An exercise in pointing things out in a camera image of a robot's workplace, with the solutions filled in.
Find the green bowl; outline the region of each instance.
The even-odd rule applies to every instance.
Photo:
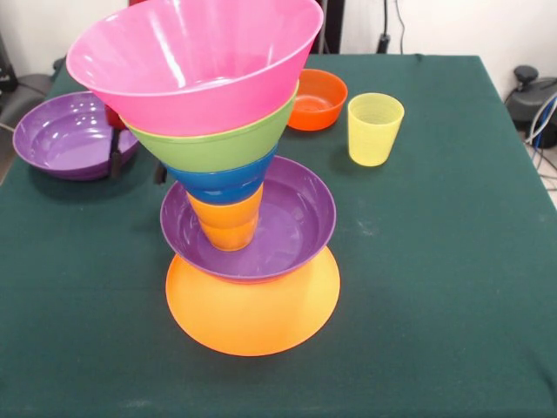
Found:
[[[166,137],[141,131],[125,120],[139,142],[163,163],[185,172],[221,172],[263,158],[278,143],[296,92],[274,113],[231,131],[196,137]]]

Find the pink bowl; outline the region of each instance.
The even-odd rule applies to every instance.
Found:
[[[283,105],[322,22],[315,0],[149,0],[91,26],[66,63],[131,125],[205,135]]]

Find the white wall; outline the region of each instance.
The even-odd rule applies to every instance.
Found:
[[[388,2],[389,52],[397,53],[400,27]],[[83,30],[126,4],[0,0],[0,31],[17,74],[50,73]],[[399,0],[399,6],[406,53],[480,55],[501,95],[514,86],[517,64],[557,75],[557,0]],[[341,51],[375,51],[382,27],[382,0],[346,0]]]
[[[127,0],[0,0],[0,33],[16,74],[52,73],[79,34]]]
[[[389,53],[399,53],[400,25],[389,4]],[[557,0],[399,0],[405,53],[480,55],[501,96],[514,86],[513,68],[557,76]],[[383,0],[346,0],[341,53],[375,51]]]

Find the orange cup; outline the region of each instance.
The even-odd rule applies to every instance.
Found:
[[[304,69],[288,126],[301,131],[319,131],[336,122],[348,96],[346,84],[334,74]]]
[[[249,198],[231,205],[210,205],[187,193],[207,239],[221,251],[241,250],[252,242],[258,225],[263,185]]]

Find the yellow cup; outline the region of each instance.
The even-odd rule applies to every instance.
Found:
[[[348,152],[358,164],[383,164],[391,153],[404,106],[381,93],[360,94],[348,104]]]
[[[252,242],[258,225],[263,185],[249,198],[231,205],[210,205],[187,193],[207,239],[219,250],[237,251]]]

